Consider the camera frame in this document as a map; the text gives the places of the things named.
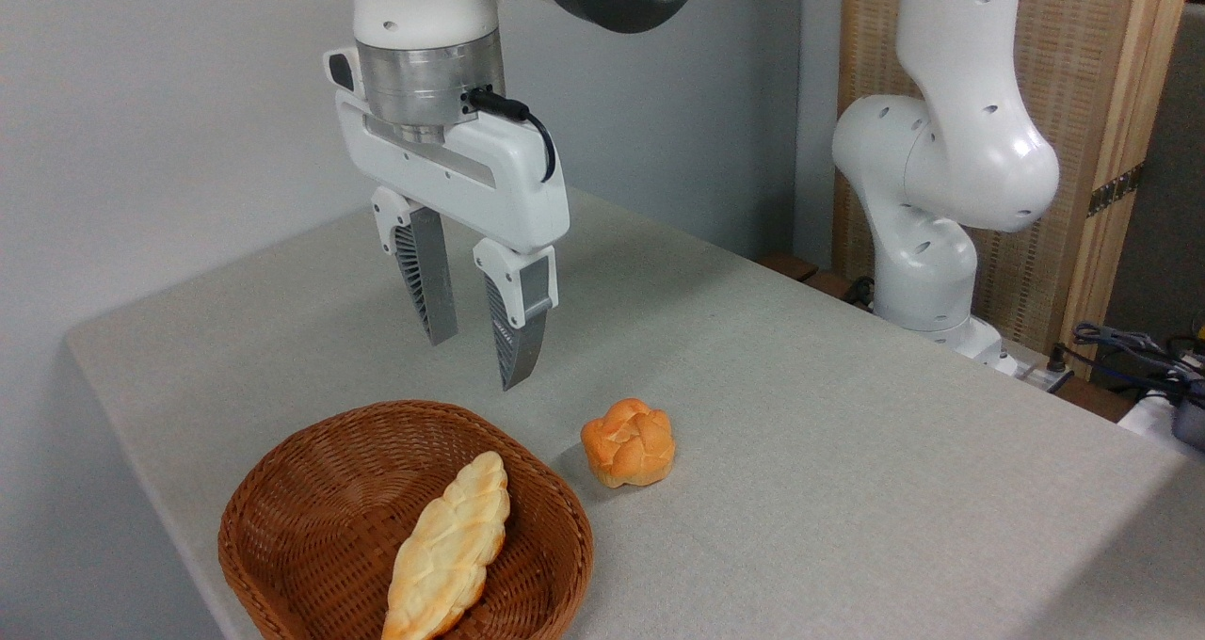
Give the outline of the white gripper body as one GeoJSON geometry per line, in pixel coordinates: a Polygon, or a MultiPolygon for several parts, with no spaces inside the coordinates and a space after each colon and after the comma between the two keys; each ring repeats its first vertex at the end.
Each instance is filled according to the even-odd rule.
{"type": "Polygon", "coordinates": [[[443,143],[410,143],[371,125],[366,104],[349,92],[336,92],[335,105],[349,159],[396,194],[521,254],[568,233],[568,189],[562,172],[542,180],[537,130],[482,113],[446,131],[443,143]]]}

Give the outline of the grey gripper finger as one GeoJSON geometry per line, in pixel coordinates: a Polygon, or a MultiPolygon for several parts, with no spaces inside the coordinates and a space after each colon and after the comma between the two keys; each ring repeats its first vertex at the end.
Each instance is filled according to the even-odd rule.
{"type": "Polygon", "coordinates": [[[441,216],[387,186],[374,193],[380,245],[396,259],[427,339],[443,344],[458,331],[441,216]]]}
{"type": "Polygon", "coordinates": [[[501,386],[511,391],[537,365],[547,313],[558,306],[556,251],[524,256],[482,237],[474,262],[486,281],[501,386]]]}

